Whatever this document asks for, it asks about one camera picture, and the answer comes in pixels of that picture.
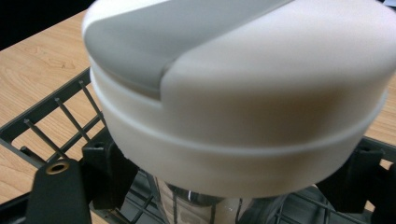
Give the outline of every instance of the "plastic grid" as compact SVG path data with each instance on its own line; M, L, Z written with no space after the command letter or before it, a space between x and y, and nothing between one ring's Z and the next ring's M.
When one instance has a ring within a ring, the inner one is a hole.
M98 105L93 100L92 95L87 89L87 85L89 84L89 69L87 69L63 85L59 90L55 91L0 128L0 144L37 168L46 162L56 161L60 157L66 158L66 152L68 149L74 146L80 139L85 139L87 142L90 141L90 137L87 135L87 132L97 125L99 121L102 121L106 126ZM88 101L91 103L92 108L96 111L96 116L94 116L84 126L80 126L78 124L67 106L64 104L81 91L85 94ZM64 114L70 119L77 130L76 133L61 147L57 147L48 135L36 126L40 120L57 108L62 109ZM34 150L28 147L21 147L18 149L13 146L13 140L29 129L37 134L50 148L53 149L54 152L48 159L45 160L41 158ZM392 148L392 150L393 152L390 153L391 158L393 161L396 161L394 157L394 148ZM94 212L99 214L109 223L164 223L161 213L159 212L156 203L153 201L153 194L150 191L149 182L147 181L146 174L143 171L140 171L136 177L125 198L125 203L121 210L94 210ZM361 215L338 213L332 208L318 189L310 187L290 194L285 203L276 213L276 216L271 223L364 224L370 222L370 215L371 213L368 211Z

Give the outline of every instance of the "brass grommet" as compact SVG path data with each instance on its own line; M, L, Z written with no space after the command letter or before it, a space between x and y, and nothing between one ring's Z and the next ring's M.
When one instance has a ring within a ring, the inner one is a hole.
M47 175L57 175L69 168L69 163L67 161L58 161L46 170Z

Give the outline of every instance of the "white lid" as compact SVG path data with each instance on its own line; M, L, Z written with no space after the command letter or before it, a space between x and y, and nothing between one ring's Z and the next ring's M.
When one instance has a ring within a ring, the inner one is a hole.
M291 0L147 1L137 10L92 10L83 32L90 55L132 88L159 94L166 69L183 53L259 18Z
M106 20L92 21L94 12L85 36ZM153 94L103 63L117 51L96 55L101 42L85 41L108 128L127 157L183 189L264 197L344 163L385 102L394 36L394 12L375 1L296 0L182 52Z

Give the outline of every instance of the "gray lid panel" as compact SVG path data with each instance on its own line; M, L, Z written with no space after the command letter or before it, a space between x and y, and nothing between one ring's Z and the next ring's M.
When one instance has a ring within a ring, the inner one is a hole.
M290 1L167 1L93 22L84 41L110 74L159 93L163 70L182 53Z

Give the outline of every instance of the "white plastic housing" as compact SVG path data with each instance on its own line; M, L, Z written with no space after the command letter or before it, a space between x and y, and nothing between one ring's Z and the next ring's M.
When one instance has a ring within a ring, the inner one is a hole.
M84 35L117 15L103 13L108 2L124 13L160 1L100 0ZM126 157L183 189L274 196L326 178L360 141L396 70L396 16L373 0L292 1L184 52L158 96L90 56L108 129Z

